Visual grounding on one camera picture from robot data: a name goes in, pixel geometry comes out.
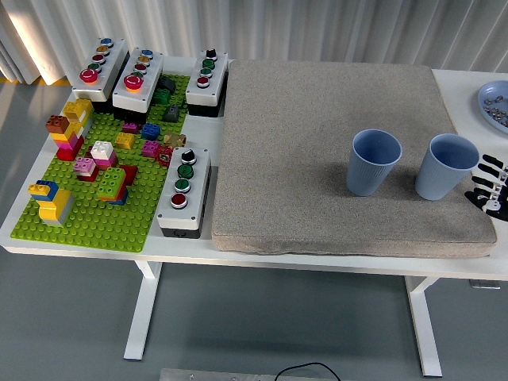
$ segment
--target gray foam mat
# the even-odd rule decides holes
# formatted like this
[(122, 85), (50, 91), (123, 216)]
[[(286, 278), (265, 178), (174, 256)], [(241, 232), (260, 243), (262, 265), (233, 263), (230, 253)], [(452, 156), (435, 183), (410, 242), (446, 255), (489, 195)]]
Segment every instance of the gray foam mat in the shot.
[[(370, 197), (345, 185), (351, 141), (384, 129), (401, 142)], [(414, 190), (425, 150), (454, 133), (428, 67), (233, 61), (212, 239), (220, 250), (415, 257), (485, 256), (490, 219), (464, 180), (437, 202)]]

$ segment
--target light blue cup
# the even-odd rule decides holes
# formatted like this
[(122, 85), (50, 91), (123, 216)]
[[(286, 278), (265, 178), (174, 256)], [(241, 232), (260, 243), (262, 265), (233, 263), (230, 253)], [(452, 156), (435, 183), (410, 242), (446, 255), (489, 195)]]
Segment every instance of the light blue cup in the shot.
[(421, 162), (414, 187), (423, 198), (442, 199), (478, 165), (479, 152), (465, 137), (444, 133), (434, 137)]
[(355, 135), (346, 185), (357, 196), (370, 196), (402, 156), (402, 146), (389, 133), (365, 129)]

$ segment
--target blue plate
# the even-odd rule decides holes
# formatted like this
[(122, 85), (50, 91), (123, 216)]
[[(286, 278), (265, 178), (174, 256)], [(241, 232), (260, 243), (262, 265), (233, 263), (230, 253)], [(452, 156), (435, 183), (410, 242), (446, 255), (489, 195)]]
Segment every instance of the blue plate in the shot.
[(508, 133), (508, 81), (486, 83), (479, 89), (480, 112), (499, 131)]

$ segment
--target red lego brick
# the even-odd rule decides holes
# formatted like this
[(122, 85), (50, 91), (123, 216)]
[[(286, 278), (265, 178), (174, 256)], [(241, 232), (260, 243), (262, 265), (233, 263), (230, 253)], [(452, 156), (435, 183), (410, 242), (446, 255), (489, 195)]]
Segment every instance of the red lego brick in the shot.
[(58, 157), (62, 161), (74, 161), (84, 141), (85, 140), (83, 137), (79, 137), (78, 143), (76, 144), (74, 149), (61, 148), (58, 151), (56, 151), (56, 157)]
[(134, 184), (134, 179), (137, 175), (137, 166), (135, 165), (120, 165), (120, 168), (125, 171), (125, 185), (130, 187)]

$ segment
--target blue lego brick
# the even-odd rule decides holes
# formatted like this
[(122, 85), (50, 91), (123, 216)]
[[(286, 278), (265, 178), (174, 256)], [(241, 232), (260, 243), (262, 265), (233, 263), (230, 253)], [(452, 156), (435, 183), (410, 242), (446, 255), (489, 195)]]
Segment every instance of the blue lego brick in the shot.
[(156, 140), (160, 135), (160, 126), (146, 123), (141, 130), (141, 137), (146, 140)]
[(54, 181), (37, 180), (36, 185), (47, 185), (49, 187), (49, 193), (45, 196), (32, 194), (32, 198), (36, 201), (53, 201), (56, 192), (58, 191), (58, 185)]

